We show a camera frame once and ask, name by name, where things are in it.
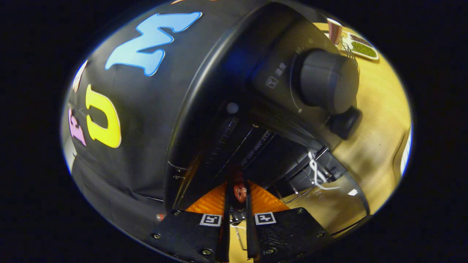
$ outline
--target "orange gripper base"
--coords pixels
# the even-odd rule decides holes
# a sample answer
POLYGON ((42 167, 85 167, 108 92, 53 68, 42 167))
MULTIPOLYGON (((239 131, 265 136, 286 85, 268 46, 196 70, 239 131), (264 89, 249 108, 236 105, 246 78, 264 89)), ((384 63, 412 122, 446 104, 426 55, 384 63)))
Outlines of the orange gripper base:
MULTIPOLYGON (((206 193, 187 208, 186 211, 201 214, 222 215, 224 211, 226 184, 227 182, 224 182, 220 186, 206 193)), ((258 184, 249 181, 249 185, 252 196, 253 214, 279 212, 289 209, 287 205, 258 184)))

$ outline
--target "pink letter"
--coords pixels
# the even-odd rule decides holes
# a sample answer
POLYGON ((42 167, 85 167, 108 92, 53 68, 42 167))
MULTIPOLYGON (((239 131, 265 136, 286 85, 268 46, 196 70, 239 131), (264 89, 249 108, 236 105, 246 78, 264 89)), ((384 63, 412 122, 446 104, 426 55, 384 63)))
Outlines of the pink letter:
POLYGON ((72 137, 80 140, 86 146, 85 137, 81 126, 78 126, 78 121, 72 116, 72 109, 68 109, 68 123, 70 124, 70 134, 72 137))

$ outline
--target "plate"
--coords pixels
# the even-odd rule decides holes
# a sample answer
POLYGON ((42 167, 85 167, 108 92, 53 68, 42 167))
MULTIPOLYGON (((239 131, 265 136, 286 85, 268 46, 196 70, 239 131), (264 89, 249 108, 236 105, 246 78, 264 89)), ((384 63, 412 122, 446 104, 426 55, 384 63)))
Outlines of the plate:
MULTIPOLYGON (((364 57, 364 58, 367 58, 367 59, 370 59, 370 60, 379 60, 379 54, 378 54, 377 50, 367 40, 365 40, 360 35, 355 34, 355 33, 350 33, 350 32, 347 32, 347 31, 343 31, 341 33, 341 36, 343 38, 343 43, 347 44, 354 54, 356 54, 358 56, 361 56, 361 57, 364 57), (359 51, 353 50, 353 44, 355 46, 356 45, 361 45, 364 48, 370 48, 371 50, 373 50, 375 52, 375 57, 371 57, 371 56, 363 54, 363 53, 361 53, 359 51)), ((340 47, 340 50, 345 51, 345 48, 342 46, 342 47, 340 47)))

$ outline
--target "red object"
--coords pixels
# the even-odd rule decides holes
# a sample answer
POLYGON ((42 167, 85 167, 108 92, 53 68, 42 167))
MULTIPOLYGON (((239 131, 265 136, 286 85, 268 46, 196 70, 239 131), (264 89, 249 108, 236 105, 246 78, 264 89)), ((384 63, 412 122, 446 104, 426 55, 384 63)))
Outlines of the red object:
POLYGON ((247 188, 245 187, 244 178, 241 171, 237 171, 234 175, 233 190, 237 201, 239 201, 241 204, 245 203, 245 200, 247 199, 247 188))
POLYGON ((163 215, 163 214, 156 214, 156 220, 157 220, 158 222, 163 221, 163 219, 164 219, 164 215, 163 215))

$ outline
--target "screw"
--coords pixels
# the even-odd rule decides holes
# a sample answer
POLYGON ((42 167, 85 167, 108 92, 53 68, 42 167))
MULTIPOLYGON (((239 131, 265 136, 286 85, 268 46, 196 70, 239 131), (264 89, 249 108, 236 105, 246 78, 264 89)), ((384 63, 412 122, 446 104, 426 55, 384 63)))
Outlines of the screw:
POLYGON ((211 253, 212 252, 210 250, 207 250, 207 249, 203 249, 203 251, 202 251, 202 254, 207 255, 207 256, 211 255, 211 253))
POLYGON ((264 251, 265 254, 269 255, 269 254, 273 254, 275 253, 275 250, 274 249, 267 249, 264 251))

